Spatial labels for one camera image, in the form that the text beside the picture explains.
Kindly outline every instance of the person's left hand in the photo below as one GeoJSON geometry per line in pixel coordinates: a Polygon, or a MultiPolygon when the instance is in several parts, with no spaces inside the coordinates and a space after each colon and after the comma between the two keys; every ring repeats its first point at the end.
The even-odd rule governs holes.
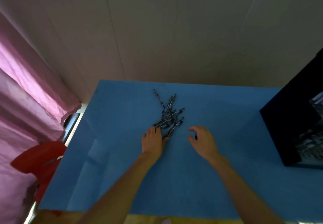
{"type": "Polygon", "coordinates": [[[142,154],[146,154],[152,160],[157,161],[157,159],[162,155],[168,140],[169,137],[162,140],[162,132],[160,128],[149,128],[147,130],[147,134],[143,134],[141,139],[142,154]]]}

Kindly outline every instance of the tabletop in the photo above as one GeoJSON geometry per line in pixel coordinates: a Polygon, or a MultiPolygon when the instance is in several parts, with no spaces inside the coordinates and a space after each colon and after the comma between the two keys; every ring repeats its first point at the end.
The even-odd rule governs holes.
{"type": "Polygon", "coordinates": [[[131,166],[141,136],[161,117],[164,102],[185,107],[184,123],[150,169],[130,213],[238,219],[220,178],[187,140],[205,126],[220,153],[286,221],[322,221],[323,172],[284,167],[259,110],[278,88],[101,80],[39,205],[86,211],[131,166]]]}

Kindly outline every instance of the curtain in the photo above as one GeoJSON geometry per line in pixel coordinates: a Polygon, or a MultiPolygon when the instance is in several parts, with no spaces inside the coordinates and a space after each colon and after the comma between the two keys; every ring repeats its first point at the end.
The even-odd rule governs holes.
{"type": "Polygon", "coordinates": [[[0,223],[22,219],[31,174],[10,162],[64,136],[63,121],[81,107],[57,75],[0,13],[0,223]]]}

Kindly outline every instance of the person's right arm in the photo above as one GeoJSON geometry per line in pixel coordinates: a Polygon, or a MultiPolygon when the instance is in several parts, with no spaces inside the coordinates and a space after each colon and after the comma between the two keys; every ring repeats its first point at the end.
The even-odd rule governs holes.
{"type": "Polygon", "coordinates": [[[188,140],[196,152],[206,159],[217,171],[244,224],[284,223],[283,220],[249,188],[246,182],[230,166],[227,158],[219,153],[214,138],[208,130],[203,126],[193,126],[188,130],[195,131],[197,140],[192,136],[188,136],[188,140]]]}

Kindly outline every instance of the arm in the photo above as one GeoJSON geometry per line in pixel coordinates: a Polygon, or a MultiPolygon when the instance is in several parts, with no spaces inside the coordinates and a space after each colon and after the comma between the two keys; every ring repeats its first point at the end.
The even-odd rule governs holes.
{"type": "Polygon", "coordinates": [[[124,175],[84,214],[78,224],[123,224],[143,178],[162,155],[168,141],[160,128],[142,136],[142,153],[124,175]]]}
{"type": "Polygon", "coordinates": [[[206,159],[219,174],[225,188],[235,205],[244,224],[283,224],[279,218],[257,194],[251,190],[245,181],[230,166],[229,161],[220,155],[212,134],[202,126],[188,129],[195,131],[197,140],[192,136],[188,140],[204,159],[206,159]]]}

